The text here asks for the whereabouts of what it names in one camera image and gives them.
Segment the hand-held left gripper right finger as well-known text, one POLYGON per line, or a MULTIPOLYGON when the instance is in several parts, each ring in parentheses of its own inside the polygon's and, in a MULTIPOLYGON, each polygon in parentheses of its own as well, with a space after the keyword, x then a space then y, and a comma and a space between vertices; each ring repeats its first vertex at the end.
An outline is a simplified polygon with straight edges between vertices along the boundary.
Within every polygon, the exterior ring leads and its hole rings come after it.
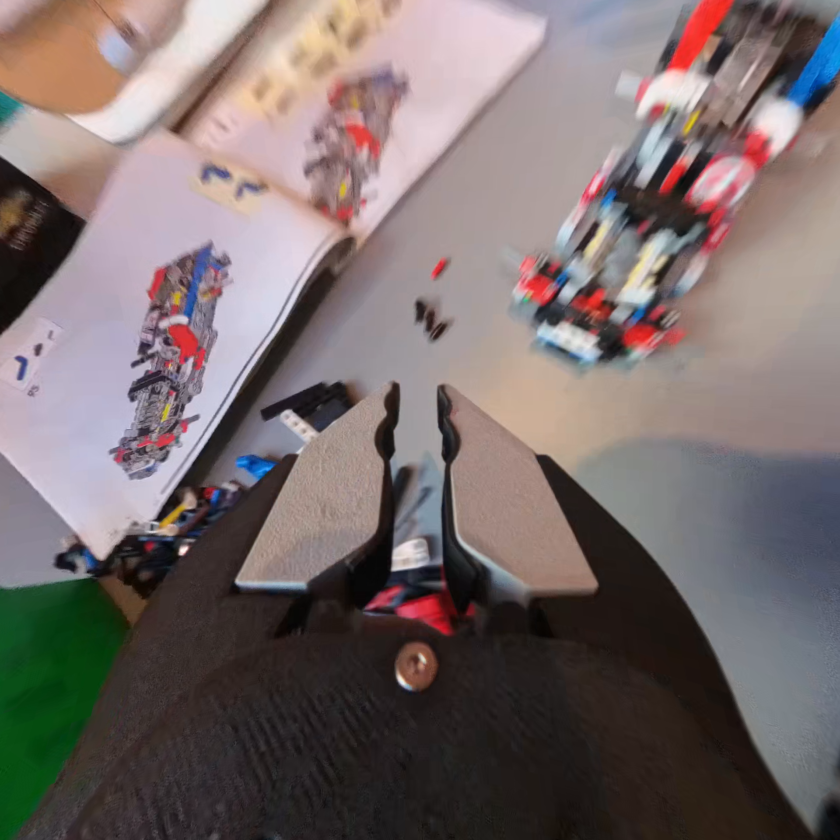
POLYGON ((457 613, 599 584, 535 452, 452 385, 437 388, 444 573, 457 613))

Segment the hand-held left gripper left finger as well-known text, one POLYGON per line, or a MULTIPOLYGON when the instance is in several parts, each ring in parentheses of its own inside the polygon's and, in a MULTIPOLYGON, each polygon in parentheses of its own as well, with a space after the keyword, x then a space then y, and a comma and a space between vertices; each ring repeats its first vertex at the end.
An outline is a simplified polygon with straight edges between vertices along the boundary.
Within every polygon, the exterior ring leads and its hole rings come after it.
POLYGON ((400 395, 384 383, 303 446, 235 578, 239 590, 313 592, 377 551, 388 575, 400 395))

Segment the pile of bricks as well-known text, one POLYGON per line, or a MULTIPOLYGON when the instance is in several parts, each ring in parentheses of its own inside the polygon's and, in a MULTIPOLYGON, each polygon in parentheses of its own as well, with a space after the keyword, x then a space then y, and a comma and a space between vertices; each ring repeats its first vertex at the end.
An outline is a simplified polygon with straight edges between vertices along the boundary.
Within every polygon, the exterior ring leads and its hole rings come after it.
MULTIPOLYGON (((262 420, 279 419, 303 444, 345 415, 353 406, 347 386, 319 383, 260 411, 262 420)), ((384 590, 365 607, 372 615, 395 615, 421 622, 446 636, 460 619, 445 582, 442 527, 438 514, 443 478, 431 455, 400 467, 393 477, 394 550, 384 590)), ((222 486, 187 487, 177 502, 164 506, 158 522, 140 526, 105 560, 97 560, 78 537, 62 543, 53 564, 61 571, 82 571, 94 578, 114 575, 144 600, 204 533, 244 498, 235 481, 222 486)))

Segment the toy brick car chassis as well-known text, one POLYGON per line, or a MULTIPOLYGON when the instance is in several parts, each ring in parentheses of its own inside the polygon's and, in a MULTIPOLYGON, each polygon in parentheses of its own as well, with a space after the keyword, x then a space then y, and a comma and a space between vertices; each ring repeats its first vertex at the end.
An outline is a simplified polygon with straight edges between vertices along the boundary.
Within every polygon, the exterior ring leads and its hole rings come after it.
POLYGON ((804 2, 683 7, 654 70, 623 74, 638 131, 593 174, 512 303, 542 351, 629 366, 677 343, 703 277, 764 170, 838 87, 839 16, 804 2))

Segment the toy building instruction booklet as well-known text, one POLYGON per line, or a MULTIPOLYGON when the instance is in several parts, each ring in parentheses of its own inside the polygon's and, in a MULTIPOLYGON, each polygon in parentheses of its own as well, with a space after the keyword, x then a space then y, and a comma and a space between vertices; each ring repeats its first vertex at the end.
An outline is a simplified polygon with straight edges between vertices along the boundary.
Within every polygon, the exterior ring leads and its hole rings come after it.
POLYGON ((543 44, 506 2, 337 2, 260 34, 109 177, 2 337, 2 456, 97 559, 152 523, 310 279, 543 44))

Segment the toy set cardboard box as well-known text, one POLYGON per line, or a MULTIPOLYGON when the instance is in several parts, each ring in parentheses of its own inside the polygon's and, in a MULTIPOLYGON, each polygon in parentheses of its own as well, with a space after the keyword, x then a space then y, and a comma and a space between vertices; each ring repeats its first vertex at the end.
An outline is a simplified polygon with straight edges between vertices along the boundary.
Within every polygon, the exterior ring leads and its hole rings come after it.
POLYGON ((86 221, 1 160, 1 331, 37 297, 74 248, 86 221))

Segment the wooden document stand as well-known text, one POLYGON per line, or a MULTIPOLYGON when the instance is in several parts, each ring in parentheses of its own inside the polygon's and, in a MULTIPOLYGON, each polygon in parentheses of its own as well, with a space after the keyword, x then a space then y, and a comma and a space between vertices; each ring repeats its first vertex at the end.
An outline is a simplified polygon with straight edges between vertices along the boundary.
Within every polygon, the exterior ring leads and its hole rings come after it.
POLYGON ((137 140, 221 69, 265 1, 2 1, 2 93, 137 140))

